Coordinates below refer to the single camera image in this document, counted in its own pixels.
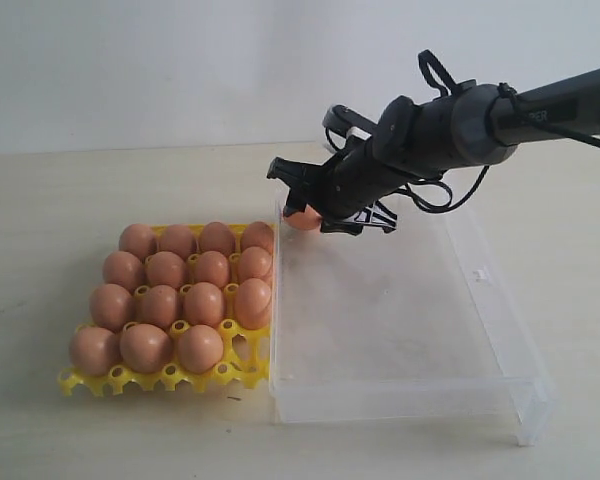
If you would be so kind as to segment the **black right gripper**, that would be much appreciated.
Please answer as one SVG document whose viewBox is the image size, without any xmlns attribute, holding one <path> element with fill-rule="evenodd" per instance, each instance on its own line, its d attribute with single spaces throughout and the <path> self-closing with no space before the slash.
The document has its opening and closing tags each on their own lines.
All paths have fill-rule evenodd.
<svg viewBox="0 0 600 480">
<path fill-rule="evenodd" d="M 267 177 L 282 181 L 289 192 L 284 217 L 304 213 L 307 205 L 321 217 L 320 232 L 360 235 L 362 225 L 347 218 L 371 206 L 406 182 L 404 149 L 375 153 L 353 149 L 322 165 L 276 157 Z"/>
</svg>

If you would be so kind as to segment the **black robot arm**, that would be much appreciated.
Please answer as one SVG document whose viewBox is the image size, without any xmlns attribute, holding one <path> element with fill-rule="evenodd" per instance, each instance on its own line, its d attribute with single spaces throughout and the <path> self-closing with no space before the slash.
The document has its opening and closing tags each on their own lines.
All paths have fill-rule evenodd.
<svg viewBox="0 0 600 480">
<path fill-rule="evenodd" d="M 312 207 L 323 233 L 390 233 L 397 216 L 381 202 L 388 195 L 408 196 L 426 213 L 448 213 L 461 204 L 431 204 L 414 187 L 444 188 L 454 169 L 486 172 L 524 143 L 564 138 L 600 148 L 600 69 L 519 93 L 506 83 L 458 83 L 428 51 L 419 67 L 439 93 L 434 100 L 417 105 L 399 96 L 376 122 L 334 105 L 322 125 L 345 143 L 325 163 L 271 162 L 268 178 L 289 189 L 285 217 Z"/>
</svg>

